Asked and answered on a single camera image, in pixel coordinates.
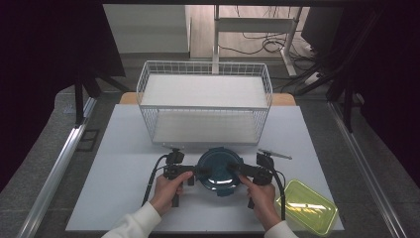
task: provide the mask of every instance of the black clamp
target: black clamp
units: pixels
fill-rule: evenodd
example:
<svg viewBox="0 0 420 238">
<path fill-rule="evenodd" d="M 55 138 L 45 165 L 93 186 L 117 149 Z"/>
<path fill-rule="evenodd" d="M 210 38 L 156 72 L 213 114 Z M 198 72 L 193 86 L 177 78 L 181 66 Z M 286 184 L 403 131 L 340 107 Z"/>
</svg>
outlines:
<svg viewBox="0 0 420 238">
<path fill-rule="evenodd" d="M 236 171 L 245 177 L 251 177 L 253 183 L 257 185 L 267 185 L 272 181 L 272 173 L 269 168 L 273 168 L 274 162 L 270 156 L 257 153 L 257 167 L 249 166 L 247 164 L 230 164 L 228 169 Z M 254 209 L 253 199 L 250 198 L 248 208 Z"/>
<path fill-rule="evenodd" d="M 166 157 L 166 166 L 163 168 L 163 176 L 167 179 L 173 180 L 185 172 L 193 172 L 193 176 L 188 179 L 187 184 L 194 185 L 195 177 L 197 175 L 211 175 L 211 171 L 207 169 L 197 169 L 195 166 L 182 166 L 184 154 L 179 152 L 179 149 L 172 149 Z M 179 206 L 179 195 L 175 194 L 172 199 L 172 207 Z"/>
</svg>

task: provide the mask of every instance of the yellow container lid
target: yellow container lid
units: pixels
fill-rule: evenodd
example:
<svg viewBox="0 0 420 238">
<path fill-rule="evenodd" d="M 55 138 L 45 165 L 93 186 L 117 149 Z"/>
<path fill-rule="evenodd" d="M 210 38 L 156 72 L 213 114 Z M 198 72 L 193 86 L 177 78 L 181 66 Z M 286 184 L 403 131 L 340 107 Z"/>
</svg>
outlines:
<svg viewBox="0 0 420 238">
<path fill-rule="evenodd" d="M 284 190 L 286 215 L 310 232 L 326 237 L 338 213 L 337 206 L 297 179 L 291 180 Z M 275 202 L 281 208 L 281 200 Z"/>
</svg>

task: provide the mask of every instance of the floor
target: floor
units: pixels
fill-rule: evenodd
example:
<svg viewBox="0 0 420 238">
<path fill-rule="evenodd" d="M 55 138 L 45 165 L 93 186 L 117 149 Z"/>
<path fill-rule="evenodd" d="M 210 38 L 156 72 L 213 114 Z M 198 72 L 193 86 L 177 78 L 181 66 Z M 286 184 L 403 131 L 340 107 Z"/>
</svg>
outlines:
<svg viewBox="0 0 420 238">
<path fill-rule="evenodd" d="M 288 19 L 295 16 L 298 8 L 291 7 L 250 7 L 239 6 L 220 6 L 220 18 L 238 17 L 242 18 L 266 18 L 266 19 Z M 300 21 L 297 25 L 297 33 L 294 38 L 293 44 L 299 46 L 303 40 L 300 38 L 300 31 L 306 21 L 309 8 L 302 9 Z M 212 49 L 214 38 L 214 10 L 213 6 L 191 6 L 191 57 L 193 59 L 208 59 L 213 55 Z M 279 42 L 283 42 L 285 34 L 277 37 Z M 234 51 L 224 50 L 223 48 L 231 48 L 240 52 L 253 53 L 262 48 L 262 39 L 246 39 L 247 38 L 261 38 L 265 37 L 265 33 L 220 33 L 219 46 L 220 58 L 263 58 L 263 59 L 281 59 L 279 51 L 270 53 L 267 51 L 260 51 L 256 54 L 245 55 Z M 267 48 L 274 51 L 276 46 L 269 45 Z"/>
<path fill-rule="evenodd" d="M 150 58 L 122 56 L 127 77 L 116 79 L 134 89 L 145 60 L 150 60 Z M 154 60 L 189 59 L 162 56 Z M 277 87 L 277 91 L 284 89 L 284 91 L 293 92 L 294 85 L 282 88 L 290 79 L 286 79 L 287 74 L 281 59 L 241 58 L 236 60 L 257 60 L 266 63 L 273 87 Z M 113 105 L 118 103 L 122 94 L 101 80 L 98 82 L 104 93 L 98 100 L 99 103 L 93 112 L 94 119 L 89 122 L 87 129 L 97 130 L 99 142 L 112 113 Z M 301 107 L 321 167 L 346 228 L 345 232 L 333 232 L 331 237 L 392 237 L 328 108 L 325 99 L 327 89 L 328 84 L 296 97 L 296 102 Z M 74 126 L 74 116 L 74 93 L 73 88 L 70 87 L 56 96 L 55 110 L 45 130 L 15 176 L 0 193 L 0 237 L 16 237 L 18 234 Z M 360 114 L 359 107 L 353 109 L 352 123 L 353 135 L 357 138 L 375 177 L 399 217 L 406 237 L 418 236 L 420 234 L 418 227 L 420 189 L 367 124 Z M 90 146 L 80 143 L 79 149 Z M 100 234 L 63 232 L 98 146 L 99 143 L 93 144 L 90 152 L 82 150 L 75 152 L 36 237 L 100 236 Z M 314 237 L 308 233 L 298 233 L 298 236 Z"/>
</svg>

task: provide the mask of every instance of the metal rail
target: metal rail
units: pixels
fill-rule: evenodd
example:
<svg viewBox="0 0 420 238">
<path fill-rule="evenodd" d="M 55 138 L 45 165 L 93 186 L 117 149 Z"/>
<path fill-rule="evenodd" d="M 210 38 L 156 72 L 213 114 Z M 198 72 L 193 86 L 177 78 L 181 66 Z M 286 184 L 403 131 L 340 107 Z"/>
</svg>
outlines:
<svg viewBox="0 0 420 238">
<path fill-rule="evenodd" d="M 370 193 L 374 201 L 376 202 L 379 211 L 382 214 L 383 220 L 385 221 L 392 237 L 407 237 L 388 197 L 383 192 L 381 186 L 379 185 L 379 182 L 373 174 L 373 171 L 371 170 L 368 161 L 365 158 L 365 155 L 358 144 L 358 141 L 352 133 L 349 133 L 345 123 L 343 122 L 343 115 L 341 113 L 340 108 L 338 108 L 337 103 L 328 102 L 328 105 L 334 114 L 334 118 L 336 119 L 336 122 L 344 136 L 344 139 L 348 144 L 353 154 L 353 157 L 355 158 L 355 162 L 358 165 L 362 176 L 365 179 L 367 187 L 370 190 Z"/>
<path fill-rule="evenodd" d="M 96 100 L 89 98 L 84 106 L 84 119 L 78 128 L 73 128 L 67 138 L 58 158 L 55 161 L 49 177 L 44 183 L 43 188 L 38 194 L 37 200 L 31 208 L 21 230 L 17 237 L 34 237 L 43 221 L 44 215 L 50 206 L 56 189 L 67 169 L 68 163 L 77 147 L 77 144 L 83 135 L 87 122 L 96 104 Z"/>
</svg>

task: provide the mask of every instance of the white wire basket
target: white wire basket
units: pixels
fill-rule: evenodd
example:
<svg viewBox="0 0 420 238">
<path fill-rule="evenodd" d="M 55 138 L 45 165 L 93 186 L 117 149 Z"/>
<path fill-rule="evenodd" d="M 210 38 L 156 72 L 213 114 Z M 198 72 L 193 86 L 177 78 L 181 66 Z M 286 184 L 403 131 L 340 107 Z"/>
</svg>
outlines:
<svg viewBox="0 0 420 238">
<path fill-rule="evenodd" d="M 146 61 L 137 85 L 152 142 L 167 145 L 256 145 L 271 95 L 264 63 Z"/>
</svg>

